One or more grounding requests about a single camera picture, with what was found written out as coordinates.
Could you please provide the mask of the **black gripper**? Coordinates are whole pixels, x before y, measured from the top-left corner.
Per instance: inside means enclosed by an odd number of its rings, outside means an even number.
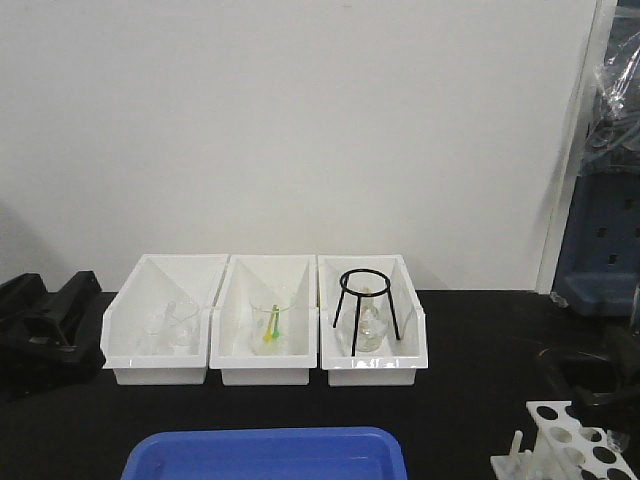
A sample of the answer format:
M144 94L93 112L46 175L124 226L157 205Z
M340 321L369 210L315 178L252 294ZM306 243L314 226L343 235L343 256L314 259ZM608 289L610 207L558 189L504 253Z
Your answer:
M639 338L621 327L603 332L605 350L578 357L572 407L585 426L639 432Z
M50 292L38 273L1 284L1 399L15 401L86 383L105 364L100 347L102 288L76 272Z

